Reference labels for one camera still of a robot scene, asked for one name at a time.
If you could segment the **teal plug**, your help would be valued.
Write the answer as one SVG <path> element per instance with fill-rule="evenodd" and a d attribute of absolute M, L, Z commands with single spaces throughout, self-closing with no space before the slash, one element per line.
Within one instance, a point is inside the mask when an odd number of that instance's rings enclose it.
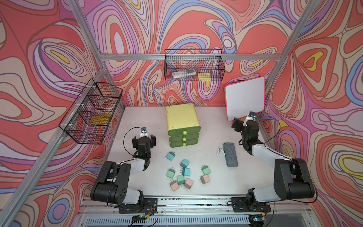
<path fill-rule="evenodd" d="M 189 162 L 188 160 L 186 160 L 186 159 L 184 159 L 184 160 L 180 163 L 180 165 L 181 165 L 181 167 L 182 167 L 182 168 L 187 168 L 189 164 L 190 164 L 190 162 Z"/>
<path fill-rule="evenodd" d="M 189 168 L 182 168 L 181 173 L 183 176 L 190 176 L 191 175 L 191 170 Z"/>
<path fill-rule="evenodd" d="M 172 161 L 175 158 L 175 153 L 173 151 L 168 152 L 166 155 L 166 158 L 170 161 Z"/>

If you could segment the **yellow green drawer cabinet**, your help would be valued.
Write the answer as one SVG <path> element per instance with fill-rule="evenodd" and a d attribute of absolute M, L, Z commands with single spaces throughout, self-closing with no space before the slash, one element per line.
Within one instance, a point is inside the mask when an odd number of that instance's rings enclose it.
<path fill-rule="evenodd" d="M 167 130 L 200 126 L 194 104 L 167 106 L 165 108 Z"/>

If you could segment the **green drawer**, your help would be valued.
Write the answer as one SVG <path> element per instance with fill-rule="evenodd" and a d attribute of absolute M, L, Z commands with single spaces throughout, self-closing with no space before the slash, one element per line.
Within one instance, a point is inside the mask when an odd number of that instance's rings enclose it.
<path fill-rule="evenodd" d="M 186 142 L 190 140 L 196 140 L 199 138 L 199 133 L 192 133 L 192 134 L 186 134 L 186 135 L 178 135 L 178 136 L 172 136 L 169 137 L 169 142 Z"/>
<path fill-rule="evenodd" d="M 195 145 L 198 143 L 198 139 L 192 139 L 192 140 L 186 140 L 186 141 L 175 141 L 175 142 L 171 142 L 169 145 L 171 148 L 176 148 L 176 147 L 185 147 L 185 146 L 190 146 L 190 145 Z"/>
<path fill-rule="evenodd" d="M 169 137 L 177 137 L 177 136 L 183 136 L 183 135 L 190 135 L 190 134 L 196 134 L 199 133 L 201 130 L 200 126 L 194 126 L 194 127 L 187 127 L 187 128 L 177 128 L 177 129 L 171 129 L 168 131 Z"/>

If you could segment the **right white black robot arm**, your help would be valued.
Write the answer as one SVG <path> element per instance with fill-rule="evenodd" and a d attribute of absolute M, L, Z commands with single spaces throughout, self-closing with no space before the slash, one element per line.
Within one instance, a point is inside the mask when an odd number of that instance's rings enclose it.
<path fill-rule="evenodd" d="M 248 191 L 247 201 L 250 204 L 311 199 L 317 194 L 306 162 L 303 159 L 282 155 L 260 141 L 260 127 L 257 121 L 253 118 L 247 118 L 245 121 L 235 118 L 232 128 L 241 134 L 239 144 L 245 151 L 274 170 L 272 184 Z"/>

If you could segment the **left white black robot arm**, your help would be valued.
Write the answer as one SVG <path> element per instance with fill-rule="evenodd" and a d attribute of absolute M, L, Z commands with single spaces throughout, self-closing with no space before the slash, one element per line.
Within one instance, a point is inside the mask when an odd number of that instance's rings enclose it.
<path fill-rule="evenodd" d="M 136 149 L 133 158 L 116 163 L 105 162 L 98 173 L 92 187 L 90 198 L 93 201 L 107 204 L 141 204 L 144 200 L 143 192 L 129 188 L 130 177 L 147 170 L 151 162 L 151 149 L 156 146 L 154 135 L 133 138 L 132 145 Z"/>

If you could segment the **grey felt eraser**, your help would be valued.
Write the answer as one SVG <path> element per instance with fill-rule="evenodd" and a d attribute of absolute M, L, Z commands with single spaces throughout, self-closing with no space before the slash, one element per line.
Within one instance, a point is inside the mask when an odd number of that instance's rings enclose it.
<path fill-rule="evenodd" d="M 226 142 L 223 144 L 223 150 L 226 159 L 227 167 L 238 167 L 238 159 L 236 155 L 235 145 L 231 142 Z"/>

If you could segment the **green plug left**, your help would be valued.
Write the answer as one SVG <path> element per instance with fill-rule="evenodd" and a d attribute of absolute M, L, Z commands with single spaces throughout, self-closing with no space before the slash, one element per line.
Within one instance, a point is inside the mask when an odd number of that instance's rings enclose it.
<path fill-rule="evenodd" d="M 168 171 L 167 171 L 167 174 L 166 176 L 170 179 L 173 179 L 173 177 L 175 176 L 175 170 L 172 169 L 172 168 L 169 168 Z"/>

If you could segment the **green plug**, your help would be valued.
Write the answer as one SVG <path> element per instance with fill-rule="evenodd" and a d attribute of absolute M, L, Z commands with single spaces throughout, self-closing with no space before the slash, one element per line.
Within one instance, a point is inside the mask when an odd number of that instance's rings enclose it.
<path fill-rule="evenodd" d="M 185 180 L 185 176 L 184 175 L 179 175 L 176 178 L 176 181 L 178 183 L 178 185 L 183 185 L 185 184 L 186 180 Z"/>
<path fill-rule="evenodd" d="M 167 174 L 166 176 L 170 179 L 173 179 L 173 177 L 175 176 L 175 170 L 172 169 L 172 168 L 169 168 L 168 171 L 167 171 Z"/>
<path fill-rule="evenodd" d="M 203 166 L 201 168 L 203 175 L 209 175 L 211 173 L 211 170 L 208 166 Z"/>

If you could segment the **yellow block in left basket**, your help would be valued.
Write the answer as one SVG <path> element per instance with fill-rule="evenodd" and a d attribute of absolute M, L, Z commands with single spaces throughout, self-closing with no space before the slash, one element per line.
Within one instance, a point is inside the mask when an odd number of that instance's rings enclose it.
<path fill-rule="evenodd" d="M 111 114 L 94 114 L 89 120 L 90 125 L 108 125 L 111 118 Z"/>

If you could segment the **yellow block in basket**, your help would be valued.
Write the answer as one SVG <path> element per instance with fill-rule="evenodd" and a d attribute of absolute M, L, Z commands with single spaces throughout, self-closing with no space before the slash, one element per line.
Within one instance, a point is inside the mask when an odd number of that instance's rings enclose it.
<path fill-rule="evenodd" d="M 90 125 L 108 125 L 111 118 L 111 114 L 94 114 L 89 120 Z"/>
<path fill-rule="evenodd" d="M 198 73 L 198 81 L 211 81 L 210 73 Z"/>

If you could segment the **pink plug left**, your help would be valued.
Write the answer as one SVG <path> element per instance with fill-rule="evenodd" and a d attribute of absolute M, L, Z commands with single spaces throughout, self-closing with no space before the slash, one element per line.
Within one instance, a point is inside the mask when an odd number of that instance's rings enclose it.
<path fill-rule="evenodd" d="M 172 181 L 170 183 L 170 187 L 173 192 L 177 191 L 180 188 L 177 181 Z"/>

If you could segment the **pink plug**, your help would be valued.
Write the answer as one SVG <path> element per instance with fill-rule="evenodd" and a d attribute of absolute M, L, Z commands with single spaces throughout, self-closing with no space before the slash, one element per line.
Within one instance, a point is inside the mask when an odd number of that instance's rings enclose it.
<path fill-rule="evenodd" d="M 194 184 L 194 181 L 191 180 L 190 178 L 188 178 L 184 183 L 184 187 L 190 190 L 192 188 L 193 184 Z"/>
<path fill-rule="evenodd" d="M 170 187 L 173 192 L 177 191 L 180 188 L 177 181 L 172 181 L 170 183 Z"/>
<path fill-rule="evenodd" d="M 203 175 L 200 177 L 200 181 L 202 184 L 207 184 L 210 182 L 210 177 L 209 175 Z"/>

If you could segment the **green plug centre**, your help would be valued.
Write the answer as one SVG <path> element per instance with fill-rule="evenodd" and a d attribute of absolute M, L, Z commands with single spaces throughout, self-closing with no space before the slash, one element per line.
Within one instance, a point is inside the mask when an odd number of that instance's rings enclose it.
<path fill-rule="evenodd" d="M 178 183 L 178 185 L 183 185 L 185 184 L 186 180 L 185 180 L 185 176 L 184 175 L 179 175 L 176 178 L 176 181 Z"/>

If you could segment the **green plug right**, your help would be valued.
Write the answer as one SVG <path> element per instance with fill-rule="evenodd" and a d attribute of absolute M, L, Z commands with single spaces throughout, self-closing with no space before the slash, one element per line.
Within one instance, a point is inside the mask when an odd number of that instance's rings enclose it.
<path fill-rule="evenodd" d="M 211 170 L 208 166 L 203 166 L 201 168 L 203 175 L 209 175 L 211 173 Z"/>

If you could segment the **pink plug centre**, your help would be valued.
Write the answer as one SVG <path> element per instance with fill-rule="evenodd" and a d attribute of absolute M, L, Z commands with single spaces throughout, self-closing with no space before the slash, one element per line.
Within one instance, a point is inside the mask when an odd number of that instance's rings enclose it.
<path fill-rule="evenodd" d="M 190 190 L 192 188 L 193 184 L 194 184 L 194 181 L 191 180 L 190 178 L 188 178 L 184 183 L 184 187 Z"/>

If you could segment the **pink plug right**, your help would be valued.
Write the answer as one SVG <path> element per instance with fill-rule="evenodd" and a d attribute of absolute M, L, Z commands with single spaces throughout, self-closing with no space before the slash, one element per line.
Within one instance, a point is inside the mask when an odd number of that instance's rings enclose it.
<path fill-rule="evenodd" d="M 202 184 L 207 184 L 210 182 L 210 177 L 209 175 L 203 175 L 200 177 L 200 181 Z"/>

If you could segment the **yellow block in back basket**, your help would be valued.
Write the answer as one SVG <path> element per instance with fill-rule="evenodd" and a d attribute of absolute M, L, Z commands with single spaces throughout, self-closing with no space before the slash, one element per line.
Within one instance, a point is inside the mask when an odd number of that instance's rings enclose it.
<path fill-rule="evenodd" d="M 198 73 L 198 81 L 211 81 L 210 73 Z"/>

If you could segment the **grey box in back basket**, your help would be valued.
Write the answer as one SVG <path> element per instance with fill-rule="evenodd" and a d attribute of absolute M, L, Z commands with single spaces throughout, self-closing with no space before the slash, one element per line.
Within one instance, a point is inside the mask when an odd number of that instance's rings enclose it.
<path fill-rule="evenodd" d="M 181 79 L 181 78 L 186 78 L 186 77 L 195 76 L 195 75 L 197 75 L 197 72 L 194 69 L 187 69 L 187 70 L 172 72 L 172 77 L 174 79 Z"/>

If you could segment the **white board pink frame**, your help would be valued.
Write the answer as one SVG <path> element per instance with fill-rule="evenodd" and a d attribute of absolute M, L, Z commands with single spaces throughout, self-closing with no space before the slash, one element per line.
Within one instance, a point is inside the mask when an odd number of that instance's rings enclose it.
<path fill-rule="evenodd" d="M 227 120 L 244 118 L 249 112 L 264 110 L 265 78 L 259 77 L 225 87 Z"/>

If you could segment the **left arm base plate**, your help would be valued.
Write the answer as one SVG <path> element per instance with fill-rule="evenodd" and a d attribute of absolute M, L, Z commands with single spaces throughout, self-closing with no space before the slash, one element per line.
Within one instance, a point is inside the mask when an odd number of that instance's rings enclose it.
<path fill-rule="evenodd" d="M 137 204 L 121 204 L 119 206 L 120 214 L 150 214 L 155 213 L 157 209 L 157 198 L 144 198 Z"/>

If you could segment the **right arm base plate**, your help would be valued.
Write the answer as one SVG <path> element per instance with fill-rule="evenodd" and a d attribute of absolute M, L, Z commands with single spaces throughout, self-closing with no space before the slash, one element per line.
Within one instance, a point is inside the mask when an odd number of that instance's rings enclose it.
<path fill-rule="evenodd" d="M 258 202 L 248 197 L 231 197 L 230 203 L 235 213 L 269 213 L 272 211 L 267 202 Z"/>

